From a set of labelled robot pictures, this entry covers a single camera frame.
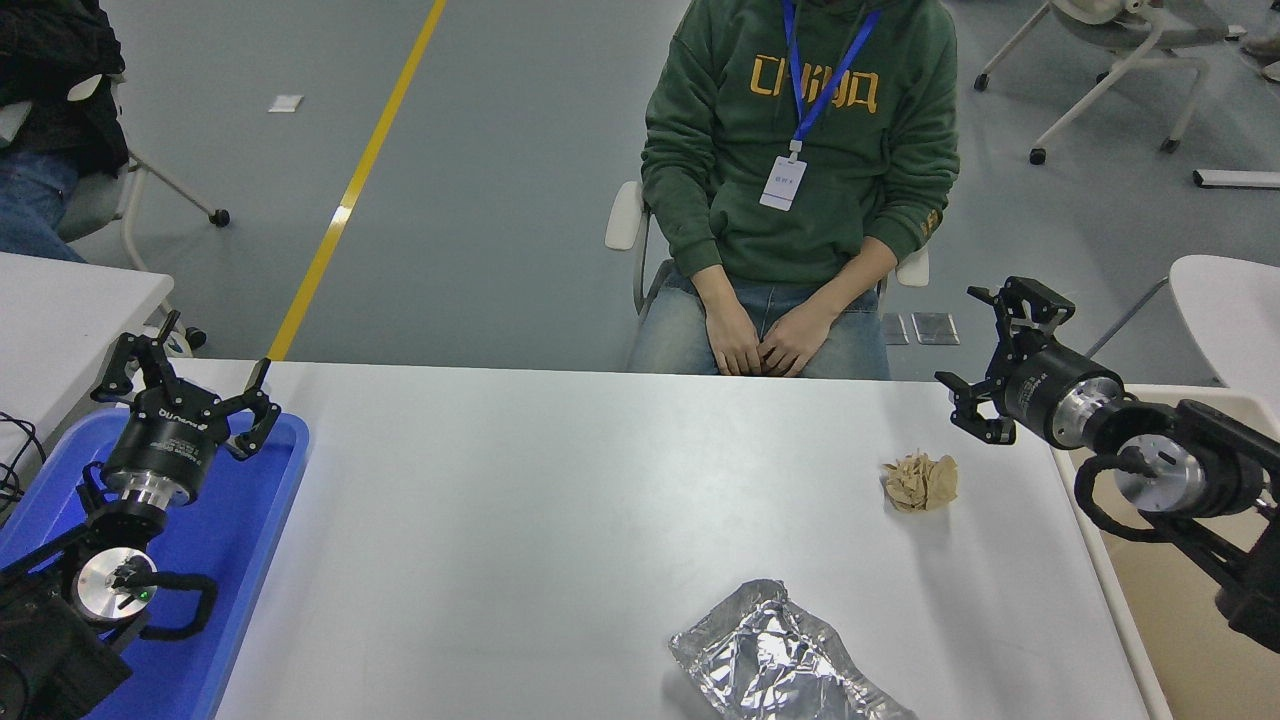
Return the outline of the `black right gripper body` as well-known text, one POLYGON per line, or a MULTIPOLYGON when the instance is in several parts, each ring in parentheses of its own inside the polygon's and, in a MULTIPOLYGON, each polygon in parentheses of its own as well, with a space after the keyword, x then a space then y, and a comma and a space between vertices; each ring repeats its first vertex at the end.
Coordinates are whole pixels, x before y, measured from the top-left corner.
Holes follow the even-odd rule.
POLYGON ((1070 389, 1096 375, 1097 365, 1079 352, 1046 345, 1014 364, 998 392, 998 410, 1038 437, 1053 437, 1059 405, 1070 389))

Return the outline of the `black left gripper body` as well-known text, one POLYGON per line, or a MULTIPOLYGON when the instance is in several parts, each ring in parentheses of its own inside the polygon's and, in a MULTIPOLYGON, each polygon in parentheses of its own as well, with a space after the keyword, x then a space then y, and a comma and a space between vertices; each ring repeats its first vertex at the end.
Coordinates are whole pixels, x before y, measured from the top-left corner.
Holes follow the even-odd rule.
POLYGON ((179 404, 154 387, 137 393, 131 416, 104 464, 104 484, 123 492, 129 477, 150 473, 175 482, 184 492, 201 491, 218 447, 230 434, 228 420, 212 414, 219 397, 191 383, 178 391, 179 404))

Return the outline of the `person's left hand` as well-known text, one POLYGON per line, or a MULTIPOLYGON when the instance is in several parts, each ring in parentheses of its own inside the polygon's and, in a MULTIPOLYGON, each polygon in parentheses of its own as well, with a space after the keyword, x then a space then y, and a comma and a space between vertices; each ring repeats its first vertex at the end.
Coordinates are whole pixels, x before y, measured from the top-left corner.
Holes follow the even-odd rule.
POLYGON ((799 375, 826 343, 840 314, 840 309, 813 301, 788 310, 763 336, 758 348, 762 372, 774 377, 799 375))

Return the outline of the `person's right hand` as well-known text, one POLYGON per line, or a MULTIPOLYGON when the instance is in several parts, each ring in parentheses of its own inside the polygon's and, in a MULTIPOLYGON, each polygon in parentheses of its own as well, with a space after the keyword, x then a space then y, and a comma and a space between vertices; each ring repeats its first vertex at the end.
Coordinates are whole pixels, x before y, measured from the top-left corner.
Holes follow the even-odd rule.
POLYGON ((763 375, 760 338, 748 311, 733 293, 701 299, 707 337, 721 375, 763 375))

